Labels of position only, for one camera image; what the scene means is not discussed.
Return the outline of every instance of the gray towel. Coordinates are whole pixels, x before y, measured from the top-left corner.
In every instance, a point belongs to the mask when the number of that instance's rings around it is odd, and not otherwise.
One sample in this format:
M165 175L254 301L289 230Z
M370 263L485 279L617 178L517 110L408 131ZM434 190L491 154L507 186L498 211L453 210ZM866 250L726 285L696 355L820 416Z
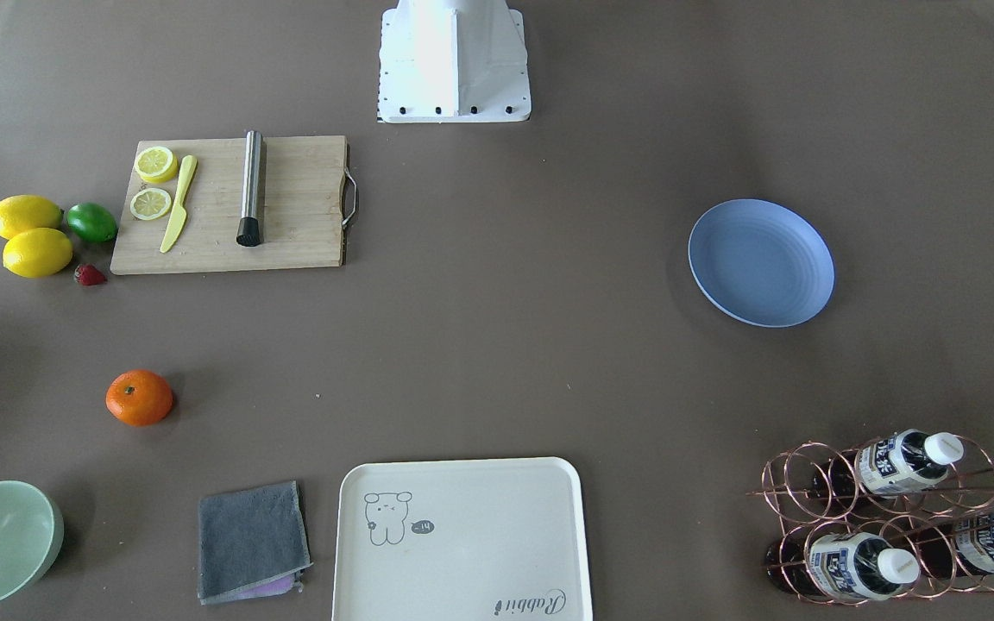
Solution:
M202 605L287 593L311 565L296 480L198 502Z

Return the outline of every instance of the cutting board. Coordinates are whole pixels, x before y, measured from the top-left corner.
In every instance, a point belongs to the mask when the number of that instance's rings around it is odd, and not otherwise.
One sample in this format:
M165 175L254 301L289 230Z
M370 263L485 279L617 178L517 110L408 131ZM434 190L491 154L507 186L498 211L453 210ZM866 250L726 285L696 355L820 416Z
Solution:
M186 193L186 225L166 253L159 251L168 216L137 220L133 196L150 187L130 172L121 228L110 270L115 274L176 274L339 267L343 263L342 196L348 145L343 136L264 138L263 243L236 243L244 185L244 138L204 141L142 141L135 154L155 145L180 160L198 158ZM177 179L154 185L174 198Z

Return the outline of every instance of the bottle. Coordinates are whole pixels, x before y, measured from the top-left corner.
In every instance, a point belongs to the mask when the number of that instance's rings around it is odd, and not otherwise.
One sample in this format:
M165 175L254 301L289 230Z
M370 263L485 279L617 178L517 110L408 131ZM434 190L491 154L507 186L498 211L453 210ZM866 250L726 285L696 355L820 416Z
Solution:
M907 591L919 579L919 561L907 550L894 548L877 535L824 535L812 542L808 554L800 543L774 543L765 553L766 565L803 561L768 569L778 589L803 596L829 597L844 604L886 600Z
M831 460L826 467L835 499L840 506L851 504L853 490L860 482L865 492L881 496L896 496L906 492L919 492L941 483L949 465L966 454L959 437L952 433L934 433L927 436L917 429L896 433L879 442L862 448L856 457L852 452L843 453L853 463L853 471L846 471L843 460ZM827 483L823 475L812 480L812 493L817 498L827 496Z
M994 574L994 511L935 528L924 530L916 542L923 565L935 578L946 579L951 574ZM955 569L953 553L947 542L958 555L959 563Z

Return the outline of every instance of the strawberry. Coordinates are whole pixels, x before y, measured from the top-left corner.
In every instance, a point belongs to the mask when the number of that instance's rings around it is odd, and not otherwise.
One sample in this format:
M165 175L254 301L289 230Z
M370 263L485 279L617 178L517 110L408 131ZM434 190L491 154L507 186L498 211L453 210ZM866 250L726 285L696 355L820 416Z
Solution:
M82 286L100 285L106 282L106 276L90 263L84 263L75 268L75 282Z

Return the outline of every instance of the white bottle cap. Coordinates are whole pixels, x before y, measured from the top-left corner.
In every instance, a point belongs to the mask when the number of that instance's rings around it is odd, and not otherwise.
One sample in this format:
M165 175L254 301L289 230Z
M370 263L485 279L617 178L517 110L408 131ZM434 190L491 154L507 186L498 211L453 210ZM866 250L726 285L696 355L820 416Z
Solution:
M896 585L910 585L919 579L919 561L907 550L888 548L877 555L877 569L884 580Z
M966 454L966 446L961 443L961 439L944 431L927 436L922 447L927 450L927 457L940 465L950 465Z

